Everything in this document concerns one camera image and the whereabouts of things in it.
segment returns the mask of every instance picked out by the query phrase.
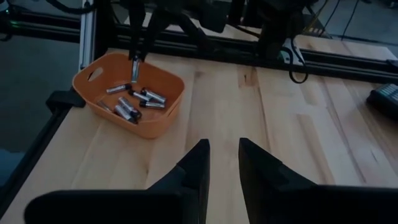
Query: wood grain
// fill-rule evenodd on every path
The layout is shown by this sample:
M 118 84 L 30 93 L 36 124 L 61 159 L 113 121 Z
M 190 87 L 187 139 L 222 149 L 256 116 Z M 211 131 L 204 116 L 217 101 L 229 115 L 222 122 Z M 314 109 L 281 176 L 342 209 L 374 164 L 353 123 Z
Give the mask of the wood grain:
M 384 47 L 314 37 L 300 36 L 297 44 L 339 54 L 393 56 Z M 73 108 L 1 224 L 23 223 L 27 203 L 53 190 L 146 189 L 201 138 L 211 145 L 209 224 L 248 223 L 239 181 L 241 137 L 319 184 L 398 186 L 397 125 L 365 105 L 374 88 L 370 83 L 311 75 L 296 85 L 287 72 L 266 68 L 155 54 L 147 61 L 185 82 L 180 114 L 167 133 L 141 139 L 87 107 Z

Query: black frame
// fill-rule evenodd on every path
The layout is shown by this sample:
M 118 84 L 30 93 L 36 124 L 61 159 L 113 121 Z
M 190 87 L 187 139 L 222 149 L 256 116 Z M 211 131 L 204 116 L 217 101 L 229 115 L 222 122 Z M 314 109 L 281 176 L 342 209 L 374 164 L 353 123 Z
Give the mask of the black frame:
M 108 48 L 128 49 L 129 27 L 116 25 L 113 21 L 110 21 L 109 8 L 100 7 L 97 13 L 102 19 L 98 20 L 96 23 L 95 58 L 105 54 Z M 79 43 L 80 41 L 79 19 L 34 12 L 20 12 L 12 19 L 18 22 L 18 26 L 12 26 L 11 30 L 7 29 L 7 27 L 0 26 L 0 33 L 8 33 L 11 31 L 12 35 L 24 35 L 74 43 Z M 254 42 L 220 37 L 209 37 L 209 39 L 216 45 L 224 47 L 227 54 L 225 52 L 214 54 L 199 52 L 196 45 L 187 35 L 174 31 L 162 32 L 150 51 L 158 54 L 200 58 L 285 71 L 291 69 L 294 72 L 308 72 L 310 74 L 326 77 L 398 84 L 398 68 L 394 63 L 389 61 L 301 50 L 307 67 L 303 68 L 298 65 L 291 67 L 283 62 L 262 60 L 253 56 Z M 0 202 L 2 202 L 0 204 L 0 218 L 14 200 L 14 197 L 29 176 L 71 107 L 72 106 L 56 109 L 53 112 L 52 117 L 40 132 L 32 147 L 27 151 L 27 154 L 13 172 L 7 184 L 0 190 Z

